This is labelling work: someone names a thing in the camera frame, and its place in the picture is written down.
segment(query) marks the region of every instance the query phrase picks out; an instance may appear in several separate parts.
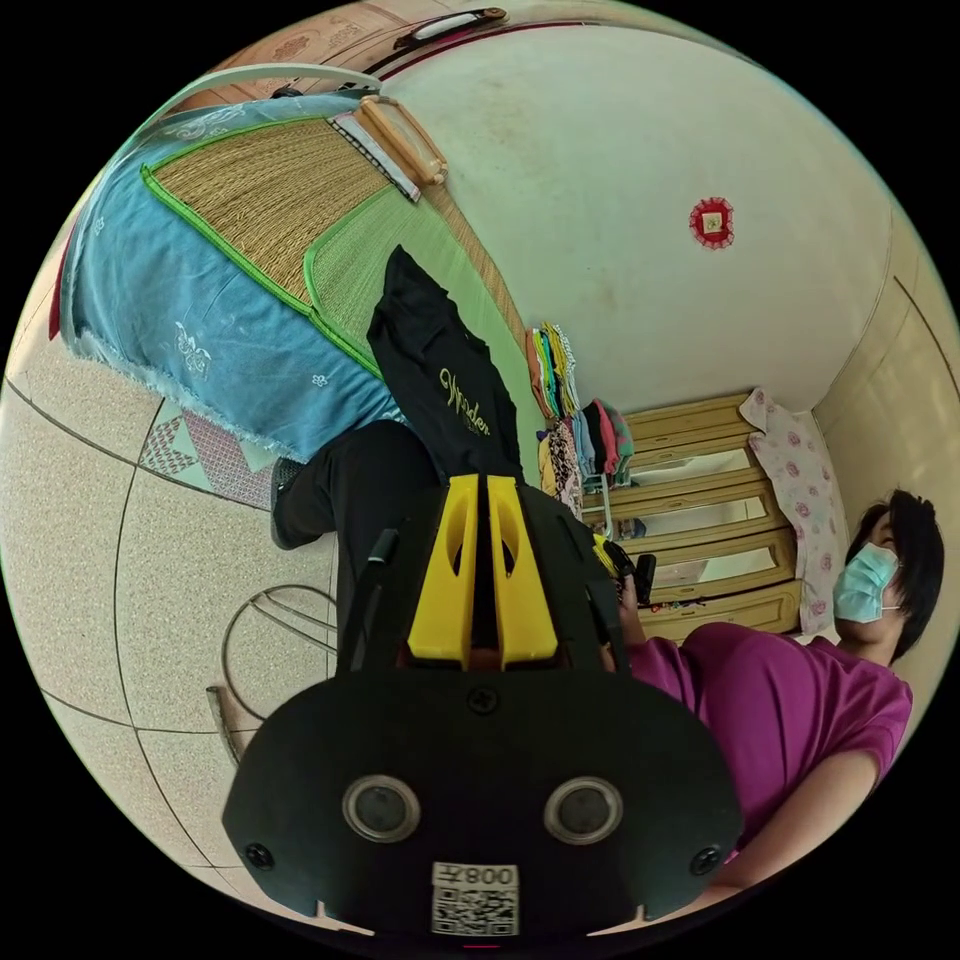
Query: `blue face mask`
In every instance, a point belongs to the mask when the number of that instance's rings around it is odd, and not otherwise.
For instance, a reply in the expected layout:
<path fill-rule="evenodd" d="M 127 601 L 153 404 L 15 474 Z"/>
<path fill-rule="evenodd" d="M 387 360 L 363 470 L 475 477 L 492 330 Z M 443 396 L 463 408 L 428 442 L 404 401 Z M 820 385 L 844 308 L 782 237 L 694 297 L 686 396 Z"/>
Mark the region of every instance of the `blue face mask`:
<path fill-rule="evenodd" d="M 833 588 L 833 615 L 837 620 L 873 623 L 884 610 L 898 607 L 883 605 L 883 591 L 890 585 L 900 566 L 892 550 L 864 545 L 847 564 Z"/>

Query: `black pants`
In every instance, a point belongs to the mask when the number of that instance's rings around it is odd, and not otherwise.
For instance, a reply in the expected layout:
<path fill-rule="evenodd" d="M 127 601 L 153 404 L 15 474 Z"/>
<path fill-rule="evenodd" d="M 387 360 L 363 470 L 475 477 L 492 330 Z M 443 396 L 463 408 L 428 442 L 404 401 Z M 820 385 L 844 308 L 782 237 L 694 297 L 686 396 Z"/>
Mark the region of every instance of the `black pants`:
<path fill-rule="evenodd" d="M 401 423 L 380 420 L 332 440 L 277 500 L 274 521 L 288 543 L 336 532 L 337 624 L 346 626 L 357 579 L 377 538 L 440 479 L 426 448 Z"/>

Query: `yellow plastic part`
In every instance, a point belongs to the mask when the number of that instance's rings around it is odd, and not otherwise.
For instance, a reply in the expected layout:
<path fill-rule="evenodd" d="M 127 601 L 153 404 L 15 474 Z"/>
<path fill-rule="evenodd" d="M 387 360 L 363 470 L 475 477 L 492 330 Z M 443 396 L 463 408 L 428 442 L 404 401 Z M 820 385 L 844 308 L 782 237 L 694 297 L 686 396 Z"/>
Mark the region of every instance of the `yellow plastic part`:
<path fill-rule="evenodd" d="M 527 535 L 516 481 L 509 477 L 489 477 L 487 490 L 502 668 L 514 663 L 548 660 L 557 652 L 557 634 Z M 513 570 L 509 575 L 501 543 L 513 557 Z"/>
<path fill-rule="evenodd" d="M 423 660 L 470 662 L 480 478 L 453 477 L 407 644 Z M 457 553 L 460 566 L 455 570 Z"/>
<path fill-rule="evenodd" d="M 593 552 L 596 554 L 597 559 L 603 564 L 604 570 L 606 570 L 613 579 L 616 579 L 617 568 L 613 565 L 610 554 L 603 548 L 605 543 L 606 540 L 604 540 L 603 537 L 599 537 L 596 534 L 593 535 Z"/>

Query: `blue blanket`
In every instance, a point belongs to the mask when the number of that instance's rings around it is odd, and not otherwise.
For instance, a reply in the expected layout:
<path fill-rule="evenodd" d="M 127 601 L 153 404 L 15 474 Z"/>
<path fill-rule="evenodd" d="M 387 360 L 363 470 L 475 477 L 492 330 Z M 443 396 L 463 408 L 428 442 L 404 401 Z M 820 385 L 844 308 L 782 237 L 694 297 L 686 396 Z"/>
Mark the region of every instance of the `blue blanket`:
<path fill-rule="evenodd" d="M 64 263 L 60 329 L 100 361 L 279 456 L 306 462 L 345 430 L 402 420 L 385 384 L 239 270 L 140 176 L 230 130 L 352 110 L 362 93 L 204 108 L 162 121 L 115 157 Z"/>

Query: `shoe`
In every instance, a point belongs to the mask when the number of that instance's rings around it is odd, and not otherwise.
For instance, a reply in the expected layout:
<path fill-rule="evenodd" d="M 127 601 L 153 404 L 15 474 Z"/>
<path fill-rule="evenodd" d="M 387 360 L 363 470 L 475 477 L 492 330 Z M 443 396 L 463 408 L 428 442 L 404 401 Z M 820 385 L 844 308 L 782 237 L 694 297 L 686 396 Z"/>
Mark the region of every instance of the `shoe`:
<path fill-rule="evenodd" d="M 280 457 L 273 465 L 273 472 L 270 474 L 270 539 L 281 550 L 296 550 L 302 547 L 302 543 L 288 543 L 277 529 L 275 515 L 277 511 L 277 500 L 280 495 L 290 486 L 294 477 L 303 469 L 302 465 L 293 460 L 287 460 Z"/>

